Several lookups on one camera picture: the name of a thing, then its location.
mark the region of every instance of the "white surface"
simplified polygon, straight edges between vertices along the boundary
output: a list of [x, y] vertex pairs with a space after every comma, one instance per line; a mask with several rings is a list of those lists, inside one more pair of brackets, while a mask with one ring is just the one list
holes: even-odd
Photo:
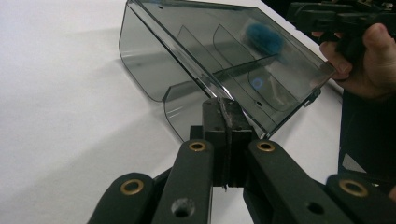
[[[0, 223], [85, 223], [120, 175], [172, 166], [180, 142], [163, 105], [120, 60], [124, 4], [2, 1]], [[339, 92], [322, 91], [272, 138], [321, 182], [336, 172], [341, 114]], [[212, 223], [251, 222], [241, 193], [215, 189]]]

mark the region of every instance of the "person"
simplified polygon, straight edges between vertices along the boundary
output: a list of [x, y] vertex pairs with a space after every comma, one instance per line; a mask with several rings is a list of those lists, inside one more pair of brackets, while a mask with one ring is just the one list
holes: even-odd
[[[322, 33], [313, 32], [312, 35], [319, 37]], [[380, 131], [379, 138], [385, 138], [384, 140], [390, 142], [390, 144], [385, 146], [386, 153], [380, 157], [387, 157], [385, 160], [389, 161], [389, 163], [382, 167], [391, 170], [391, 172], [388, 173], [387, 171], [383, 171], [384, 168], [382, 168], [380, 173], [383, 174], [385, 172], [387, 175], [393, 175], [394, 178], [396, 176], [394, 172], [396, 167], [396, 146], [394, 145], [394, 140], [389, 138], [393, 136], [394, 139], [396, 137], [396, 132], [393, 131], [395, 127], [393, 125], [396, 120], [394, 109], [396, 107], [396, 43], [389, 35], [387, 27], [381, 23], [370, 26], [365, 31], [362, 41], [366, 50], [364, 55], [362, 55], [361, 61], [355, 64], [349, 62], [341, 53], [336, 51], [336, 42], [323, 42], [320, 44], [319, 48], [328, 59], [329, 63], [335, 68], [336, 73], [333, 75], [332, 79], [339, 86], [344, 88], [346, 92], [360, 97], [364, 104], [368, 104], [374, 109], [379, 108], [379, 114], [382, 116], [381, 119], [383, 119], [384, 113], [386, 114], [385, 123], [390, 125], [387, 126], [388, 128], [384, 128], [383, 125], [380, 125], [380, 129], [378, 129]], [[370, 112], [365, 111], [358, 113], [370, 114]], [[378, 115], [376, 114], [376, 116], [371, 118], [374, 120], [375, 125], [377, 125], [378, 122], [383, 122], [383, 120], [375, 120], [375, 117], [378, 117]], [[358, 125], [364, 128], [364, 120], [361, 120], [361, 123]], [[363, 144], [368, 146], [370, 145], [370, 141], [368, 141], [368, 143], [365, 141]], [[373, 146], [369, 147], [371, 148], [368, 148], [368, 150], [375, 150]], [[355, 151], [357, 150], [360, 154], [367, 152], [364, 146], [355, 149]], [[375, 160], [375, 158], [372, 157], [373, 154], [369, 154], [370, 156], [368, 156], [368, 158], [358, 156], [360, 161], [366, 164], [365, 167], [368, 167], [368, 169], [370, 169], [370, 166], [381, 167], [381, 165], [378, 165], [380, 163], [376, 162], [374, 164], [367, 164], [368, 161]], [[390, 191], [389, 197], [396, 202], [396, 187]]]

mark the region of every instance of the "human hand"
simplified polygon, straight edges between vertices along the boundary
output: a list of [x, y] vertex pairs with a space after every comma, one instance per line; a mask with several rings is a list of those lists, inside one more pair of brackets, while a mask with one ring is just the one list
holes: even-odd
[[[321, 36], [322, 33], [314, 32], [312, 35]], [[395, 40], [380, 23], [370, 26], [362, 40], [366, 51], [356, 64], [335, 51], [336, 42], [323, 42], [320, 51], [336, 69], [332, 78], [342, 88], [364, 99], [388, 99], [396, 94]]]

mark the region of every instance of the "white table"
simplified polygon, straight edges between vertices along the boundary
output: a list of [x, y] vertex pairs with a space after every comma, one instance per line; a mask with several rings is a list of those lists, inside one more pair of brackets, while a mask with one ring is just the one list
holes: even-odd
[[[259, 7], [258, 0], [217, 1]], [[125, 1], [0, 6], [0, 223], [85, 223], [107, 187], [172, 166], [180, 140], [163, 104], [121, 62]], [[318, 46], [293, 30], [314, 52]], [[313, 178], [336, 173], [341, 97], [329, 83], [272, 138]], [[241, 189], [214, 190], [212, 223], [250, 223]]]

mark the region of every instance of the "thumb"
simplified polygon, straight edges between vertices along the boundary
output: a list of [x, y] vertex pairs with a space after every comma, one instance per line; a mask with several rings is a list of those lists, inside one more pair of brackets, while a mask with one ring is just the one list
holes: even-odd
[[387, 27], [381, 23], [376, 23], [366, 30], [363, 43], [367, 48], [366, 56], [372, 63], [384, 64], [396, 58], [395, 41], [388, 34]]

